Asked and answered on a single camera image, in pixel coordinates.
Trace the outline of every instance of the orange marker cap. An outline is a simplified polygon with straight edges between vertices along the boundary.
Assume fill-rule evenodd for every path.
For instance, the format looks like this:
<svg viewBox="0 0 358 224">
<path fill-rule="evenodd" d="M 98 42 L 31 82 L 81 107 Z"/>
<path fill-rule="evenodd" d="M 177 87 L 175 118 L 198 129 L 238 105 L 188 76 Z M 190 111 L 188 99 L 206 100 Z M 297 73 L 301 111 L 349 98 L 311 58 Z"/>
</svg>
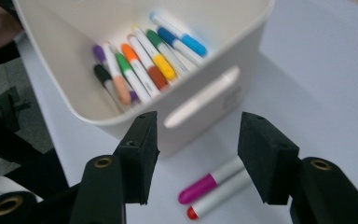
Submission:
<svg viewBox="0 0 358 224">
<path fill-rule="evenodd" d="M 135 51 L 130 47 L 128 44 L 122 44 L 121 50 L 123 51 L 124 56 L 130 62 L 134 59 L 139 60 L 138 56 L 136 55 Z"/>
</svg>

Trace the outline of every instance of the handle cutout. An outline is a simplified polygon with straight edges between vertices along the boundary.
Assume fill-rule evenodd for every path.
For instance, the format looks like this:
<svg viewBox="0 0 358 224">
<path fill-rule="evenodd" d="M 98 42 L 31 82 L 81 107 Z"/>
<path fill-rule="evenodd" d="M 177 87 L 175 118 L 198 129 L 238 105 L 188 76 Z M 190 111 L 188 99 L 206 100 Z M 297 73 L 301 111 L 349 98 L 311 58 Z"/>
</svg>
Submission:
<svg viewBox="0 0 358 224">
<path fill-rule="evenodd" d="M 230 67 L 220 77 L 216 78 L 213 82 L 198 91 L 193 97 L 174 109 L 164 120 L 164 126 L 168 129 L 173 129 L 181 125 L 223 91 L 230 88 L 238 80 L 240 71 L 237 65 Z"/>
</svg>

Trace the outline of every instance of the green marker cap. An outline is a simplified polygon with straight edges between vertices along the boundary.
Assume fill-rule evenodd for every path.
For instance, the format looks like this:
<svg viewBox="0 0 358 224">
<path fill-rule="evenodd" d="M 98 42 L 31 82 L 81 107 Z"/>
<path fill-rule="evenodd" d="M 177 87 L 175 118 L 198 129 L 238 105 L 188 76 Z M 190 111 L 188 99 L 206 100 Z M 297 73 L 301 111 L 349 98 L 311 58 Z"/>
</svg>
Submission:
<svg viewBox="0 0 358 224">
<path fill-rule="evenodd" d="M 120 67 L 122 73 L 124 73 L 128 69 L 132 70 L 132 67 L 127 62 L 126 58 L 124 58 L 124 55 L 122 55 L 121 53 L 117 53 L 116 59 L 117 59 L 118 66 Z"/>
<path fill-rule="evenodd" d="M 149 38 L 150 42 L 154 45 L 154 47 L 157 49 L 158 45 L 160 43 L 164 43 L 164 41 L 161 39 L 161 37 L 158 36 L 158 34 L 152 30 L 146 31 L 146 36 Z"/>
</svg>

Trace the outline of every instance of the purple marker cap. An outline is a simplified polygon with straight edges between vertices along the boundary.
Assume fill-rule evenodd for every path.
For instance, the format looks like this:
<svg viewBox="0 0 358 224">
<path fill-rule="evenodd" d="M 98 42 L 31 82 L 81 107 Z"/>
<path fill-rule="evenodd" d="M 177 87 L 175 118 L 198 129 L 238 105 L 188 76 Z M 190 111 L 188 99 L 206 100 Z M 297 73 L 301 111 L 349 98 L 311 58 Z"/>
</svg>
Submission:
<svg viewBox="0 0 358 224">
<path fill-rule="evenodd" d="M 178 197 L 181 204 L 187 204 L 195 201 L 202 195 L 217 187 L 216 181 L 212 175 L 206 175 L 190 187 L 184 189 Z"/>
<path fill-rule="evenodd" d="M 131 96 L 131 101 L 135 102 L 138 100 L 138 95 L 136 94 L 135 91 L 130 91 L 130 96 Z"/>
<path fill-rule="evenodd" d="M 99 60 L 99 63 L 104 63 L 106 61 L 106 57 L 103 53 L 103 48 L 99 45 L 94 45 L 92 47 L 92 51 L 94 52 L 94 56 Z"/>
</svg>

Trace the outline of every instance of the yellow marker cap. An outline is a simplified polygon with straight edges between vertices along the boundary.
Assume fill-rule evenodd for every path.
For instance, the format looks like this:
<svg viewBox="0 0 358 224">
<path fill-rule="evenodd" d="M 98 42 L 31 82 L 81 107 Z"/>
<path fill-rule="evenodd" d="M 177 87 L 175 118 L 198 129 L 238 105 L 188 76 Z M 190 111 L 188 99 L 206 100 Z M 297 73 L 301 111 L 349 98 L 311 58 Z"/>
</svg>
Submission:
<svg viewBox="0 0 358 224">
<path fill-rule="evenodd" d="M 161 54 L 153 58 L 153 63 L 168 80 L 174 80 L 176 78 L 175 71 Z"/>
</svg>

